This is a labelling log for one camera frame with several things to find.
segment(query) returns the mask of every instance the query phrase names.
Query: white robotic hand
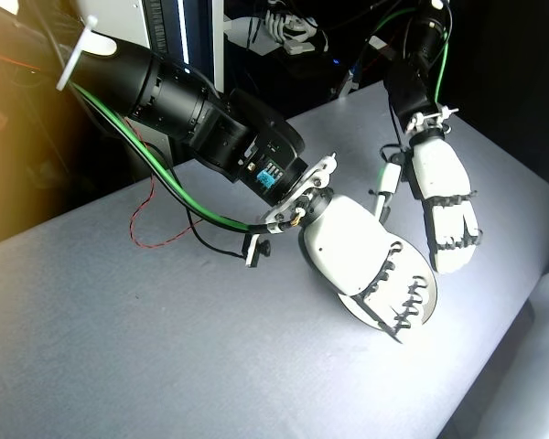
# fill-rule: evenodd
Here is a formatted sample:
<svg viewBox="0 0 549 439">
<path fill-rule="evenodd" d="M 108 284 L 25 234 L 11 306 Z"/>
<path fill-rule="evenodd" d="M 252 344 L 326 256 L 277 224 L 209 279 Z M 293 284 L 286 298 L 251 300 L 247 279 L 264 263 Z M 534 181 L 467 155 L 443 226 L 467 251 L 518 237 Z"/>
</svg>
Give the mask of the white robotic hand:
<svg viewBox="0 0 549 439">
<path fill-rule="evenodd" d="M 423 256 L 352 199 L 333 196 L 303 241 L 307 259 L 364 323 L 401 341 L 433 313 L 436 283 Z"/>
<path fill-rule="evenodd" d="M 481 237 L 469 201 L 468 173 L 452 147 L 438 137 L 415 145 L 412 162 L 434 268 L 454 272 L 469 262 Z"/>
</svg>

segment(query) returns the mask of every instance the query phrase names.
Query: blue label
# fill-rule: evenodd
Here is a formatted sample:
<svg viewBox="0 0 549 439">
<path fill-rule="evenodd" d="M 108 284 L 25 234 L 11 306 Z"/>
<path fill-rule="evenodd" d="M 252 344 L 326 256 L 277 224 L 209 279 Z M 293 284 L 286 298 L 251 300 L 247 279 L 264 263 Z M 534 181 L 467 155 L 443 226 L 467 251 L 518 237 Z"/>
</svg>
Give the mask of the blue label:
<svg viewBox="0 0 549 439">
<path fill-rule="evenodd" d="M 276 182 L 276 179 L 264 169 L 258 173 L 256 179 L 260 181 L 267 189 L 270 189 L 271 186 Z"/>
</svg>

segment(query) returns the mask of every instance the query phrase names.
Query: green cable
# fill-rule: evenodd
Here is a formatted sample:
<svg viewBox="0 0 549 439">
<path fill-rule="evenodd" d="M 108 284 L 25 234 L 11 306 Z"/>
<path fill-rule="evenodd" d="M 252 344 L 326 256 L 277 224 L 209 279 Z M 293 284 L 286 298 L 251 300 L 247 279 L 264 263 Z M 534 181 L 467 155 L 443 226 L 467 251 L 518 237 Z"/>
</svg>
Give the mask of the green cable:
<svg viewBox="0 0 549 439">
<path fill-rule="evenodd" d="M 201 206 L 195 199 L 193 199 L 186 191 L 181 187 L 180 184 L 175 181 L 175 178 L 171 176 L 167 170 L 156 160 L 156 158 L 148 151 L 146 146 L 143 145 L 143 143 L 136 137 L 136 135 L 133 133 L 132 130 L 130 130 L 121 120 L 120 118 L 112 112 L 108 107 L 106 107 L 98 98 L 93 96 L 91 93 L 89 93 L 87 90 L 83 89 L 81 86 L 77 84 L 73 84 L 73 86 L 88 100 L 90 101 L 94 106 L 96 106 L 101 112 L 103 112 L 106 117 L 110 119 L 110 121 L 114 124 L 116 129 L 122 132 L 126 137 L 128 137 L 131 141 L 131 143 L 136 146 L 140 152 L 146 157 L 146 160 L 148 161 L 148 164 L 155 169 L 156 172 L 160 176 L 162 176 L 163 180 L 168 183 L 175 191 L 183 198 L 183 200 L 189 204 L 192 208 L 197 209 L 199 212 L 206 215 L 208 218 L 211 218 L 212 220 L 215 220 L 216 222 L 219 222 L 220 224 L 224 224 L 230 227 L 233 227 L 238 230 L 248 231 L 250 229 L 250 226 L 248 224 L 244 224 L 242 222 L 236 221 L 234 219 L 225 218 L 221 215 L 218 215 L 215 212 L 212 212 L 211 210 L 208 210 Z"/>
<path fill-rule="evenodd" d="M 396 11 L 396 12 L 393 12 L 392 14 L 390 14 L 389 16 L 387 16 L 383 21 L 381 21 L 379 23 L 379 25 L 374 29 L 374 33 L 378 32 L 379 30 L 381 30 L 384 25 L 386 25 L 386 23 L 388 23 L 389 21 L 391 21 L 393 18 L 396 18 L 398 16 L 402 16 L 404 14 L 410 14 L 412 12 L 416 11 L 416 8 L 414 7 L 406 7 L 405 9 L 401 9 L 400 11 Z"/>
<path fill-rule="evenodd" d="M 446 71 L 447 52 L 449 50 L 449 43 L 443 48 L 443 58 L 441 59 L 441 69 L 439 69 L 439 76 L 437 76 L 436 84 L 436 102 L 439 99 L 439 92 L 441 91 L 441 81 L 443 80 L 443 73 Z"/>
</svg>

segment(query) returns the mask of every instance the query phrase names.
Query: orange wire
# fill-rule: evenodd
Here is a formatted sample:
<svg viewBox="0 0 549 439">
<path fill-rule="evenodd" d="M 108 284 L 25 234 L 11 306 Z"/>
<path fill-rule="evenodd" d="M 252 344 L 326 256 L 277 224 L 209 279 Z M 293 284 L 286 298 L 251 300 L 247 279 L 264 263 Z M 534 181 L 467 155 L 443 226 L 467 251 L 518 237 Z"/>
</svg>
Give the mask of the orange wire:
<svg viewBox="0 0 549 439">
<path fill-rule="evenodd" d="M 37 66 L 33 66 L 31 64 L 26 64 L 26 62 L 17 61 L 15 59 L 11 59 L 9 57 L 5 57 L 4 55 L 0 55 L 0 60 L 9 62 L 10 64 L 16 64 L 17 66 L 26 67 L 27 69 L 37 70 L 40 71 L 40 68 Z"/>
</svg>

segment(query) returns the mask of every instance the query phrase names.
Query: gray table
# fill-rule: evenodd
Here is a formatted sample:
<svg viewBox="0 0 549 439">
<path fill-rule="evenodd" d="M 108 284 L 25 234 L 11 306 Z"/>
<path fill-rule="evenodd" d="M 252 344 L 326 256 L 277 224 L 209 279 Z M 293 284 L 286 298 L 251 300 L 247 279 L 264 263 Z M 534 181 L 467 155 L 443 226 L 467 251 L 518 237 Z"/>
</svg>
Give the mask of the gray table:
<svg viewBox="0 0 549 439">
<path fill-rule="evenodd" d="M 314 163 L 338 152 L 337 192 L 368 188 L 393 142 L 376 85 L 293 119 Z M 0 244 L 0 438 L 433 438 L 549 260 L 549 186 L 467 124 L 449 136 L 479 192 L 471 264 L 437 276 L 433 317 L 400 346 L 343 308 L 303 262 L 296 231 L 248 270 L 194 237 L 141 250 L 128 220 L 142 182 Z M 190 163 L 182 180 L 242 220 L 266 206 Z M 387 227 L 425 255 L 406 186 Z M 186 225 L 159 189 L 137 223 L 159 241 Z M 200 225 L 238 249 L 240 236 Z"/>
</svg>

